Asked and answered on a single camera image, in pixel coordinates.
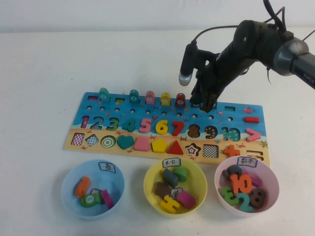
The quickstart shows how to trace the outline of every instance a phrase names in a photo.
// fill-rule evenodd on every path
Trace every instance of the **checkered square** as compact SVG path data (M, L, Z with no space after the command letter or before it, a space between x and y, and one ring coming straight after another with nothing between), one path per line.
M211 158L219 158L219 146L204 144L203 145L203 156Z
M72 141L71 141L71 145L76 145L76 146L80 146L83 142L83 138L84 138L84 134L80 134L80 133L75 133L73 135Z
M88 137L85 141L87 141L87 144L89 145L89 147L91 147L98 142L98 138L95 134L93 134L92 136Z

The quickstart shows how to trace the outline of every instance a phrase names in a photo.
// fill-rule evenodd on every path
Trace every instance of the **wooden puzzle board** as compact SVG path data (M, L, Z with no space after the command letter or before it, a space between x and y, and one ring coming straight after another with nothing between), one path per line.
M101 102L98 92L86 92L64 148L156 159L178 156L199 163L217 165L228 158L223 154L223 150L234 145L234 148L240 151L240 155L252 156L270 165L261 106L218 102L211 112L205 113L199 107L190 104L187 99L185 107L176 107L175 98L171 98L170 106L161 106L160 97L156 97L155 105L145 104L144 96L139 96L139 99L138 104L132 104L127 94L110 94L109 102ZM244 117L258 117L259 123L246 123ZM130 118L136 119L133 132L122 129L122 124ZM138 131L144 118L152 120L149 133ZM166 135L156 133L156 124L160 120L168 121ZM175 130L175 127L172 126L174 121L184 122L184 128L178 136L172 136ZM191 135L189 127L196 128L196 126L199 127L200 135L192 138L189 136ZM247 128L259 132L261 138L247 142L246 138L250 136L246 133ZM127 149L121 149L117 144L117 139L121 135L132 136L135 142L140 136L148 137L150 150L148 152L135 151L133 145ZM177 140L184 154L168 154L167 150L165 153L154 153L151 144L159 139L168 143L167 149Z

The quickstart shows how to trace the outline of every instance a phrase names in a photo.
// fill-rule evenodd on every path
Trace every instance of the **star shape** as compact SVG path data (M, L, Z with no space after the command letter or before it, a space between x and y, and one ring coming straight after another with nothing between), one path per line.
M264 147L268 147L267 141L261 141L261 145L262 145L263 148L264 148Z
M192 155L192 156L198 156L201 148L197 147L196 144L192 143L189 146L185 147L186 151L187 151L187 155Z

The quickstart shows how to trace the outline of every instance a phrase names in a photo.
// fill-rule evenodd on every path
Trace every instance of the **orange puzzle piece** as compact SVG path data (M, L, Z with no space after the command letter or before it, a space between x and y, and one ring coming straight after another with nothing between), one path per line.
M228 157L241 155L241 152L237 149L234 149L234 145L228 146L223 150L224 155L228 155Z
M91 185L91 181L89 177L83 176L81 182L78 184L77 188L75 189L74 195L82 198L86 195L89 186Z
M242 193L250 193L252 191L252 178L248 174L242 174L238 179L237 174L230 175L232 181L233 194L238 194L239 191Z

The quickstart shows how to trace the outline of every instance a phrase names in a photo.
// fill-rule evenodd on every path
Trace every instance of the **white wall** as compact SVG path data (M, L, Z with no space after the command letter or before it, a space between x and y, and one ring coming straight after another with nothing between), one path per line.
M315 1L286 6L290 27L315 25ZM263 0L0 0L0 32L203 29L268 18Z

